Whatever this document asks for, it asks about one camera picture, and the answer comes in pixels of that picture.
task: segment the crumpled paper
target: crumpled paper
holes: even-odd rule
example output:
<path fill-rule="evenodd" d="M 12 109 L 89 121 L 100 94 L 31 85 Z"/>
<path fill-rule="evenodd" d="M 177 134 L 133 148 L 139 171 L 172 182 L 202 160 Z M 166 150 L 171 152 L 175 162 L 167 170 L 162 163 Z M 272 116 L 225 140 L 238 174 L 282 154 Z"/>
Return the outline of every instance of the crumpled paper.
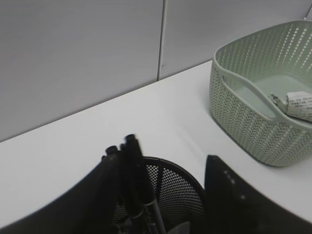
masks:
<path fill-rule="evenodd" d="M 271 94 L 270 99 L 285 114 L 312 122 L 312 94 L 304 91 L 287 93 L 286 100 Z"/>

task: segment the green plastic basket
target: green plastic basket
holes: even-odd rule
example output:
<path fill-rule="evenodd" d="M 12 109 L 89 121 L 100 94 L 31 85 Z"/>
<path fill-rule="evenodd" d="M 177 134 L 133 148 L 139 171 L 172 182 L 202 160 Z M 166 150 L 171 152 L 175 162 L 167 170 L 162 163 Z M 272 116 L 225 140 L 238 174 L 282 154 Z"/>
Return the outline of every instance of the green plastic basket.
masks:
<path fill-rule="evenodd" d="M 312 123 L 282 113 L 271 93 L 312 93 L 312 22 L 297 20 L 237 39 L 214 54 L 211 110 L 247 152 L 272 166 L 312 155 Z"/>

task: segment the gray partition wall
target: gray partition wall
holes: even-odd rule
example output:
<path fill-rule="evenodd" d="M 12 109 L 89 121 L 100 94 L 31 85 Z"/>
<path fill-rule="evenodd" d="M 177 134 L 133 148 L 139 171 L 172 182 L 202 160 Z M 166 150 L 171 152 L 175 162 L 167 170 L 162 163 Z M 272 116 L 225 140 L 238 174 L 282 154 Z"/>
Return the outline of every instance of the gray partition wall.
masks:
<path fill-rule="evenodd" d="M 303 19 L 311 0 L 166 0 L 159 78 L 212 58 L 223 44 Z"/>
<path fill-rule="evenodd" d="M 162 4 L 1 0 L 0 141 L 155 82 Z"/>

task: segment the mesh pattern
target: mesh pattern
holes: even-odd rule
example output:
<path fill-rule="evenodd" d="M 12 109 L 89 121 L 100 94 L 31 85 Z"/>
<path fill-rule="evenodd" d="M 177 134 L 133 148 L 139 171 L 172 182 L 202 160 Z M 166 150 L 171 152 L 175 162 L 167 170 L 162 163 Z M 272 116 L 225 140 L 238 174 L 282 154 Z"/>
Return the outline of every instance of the mesh pattern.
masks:
<path fill-rule="evenodd" d="M 221 48 L 220 66 L 249 80 L 288 73 L 312 87 L 312 23 L 296 21 L 262 30 Z M 287 166 L 312 154 L 312 133 L 287 123 L 271 124 L 236 98 L 211 70 L 211 110 L 221 127 L 256 159 Z M 233 89 L 241 85 L 224 78 Z"/>
<path fill-rule="evenodd" d="M 185 221 L 203 222 L 204 192 L 200 184 L 175 164 L 152 158 L 145 160 L 166 230 Z M 113 223 L 123 223 L 127 217 L 124 206 L 117 204 Z"/>

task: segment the white desk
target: white desk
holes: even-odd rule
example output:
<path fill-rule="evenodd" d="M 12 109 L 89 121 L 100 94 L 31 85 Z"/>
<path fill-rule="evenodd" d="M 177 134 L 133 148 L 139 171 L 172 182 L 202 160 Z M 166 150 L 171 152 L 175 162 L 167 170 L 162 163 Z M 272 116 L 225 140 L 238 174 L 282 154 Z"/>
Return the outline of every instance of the white desk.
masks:
<path fill-rule="evenodd" d="M 212 120 L 207 62 L 0 143 L 0 227 L 62 195 L 105 149 L 136 133 L 146 156 L 171 160 L 203 185 L 207 154 L 312 222 L 312 157 L 288 168 L 254 161 Z"/>

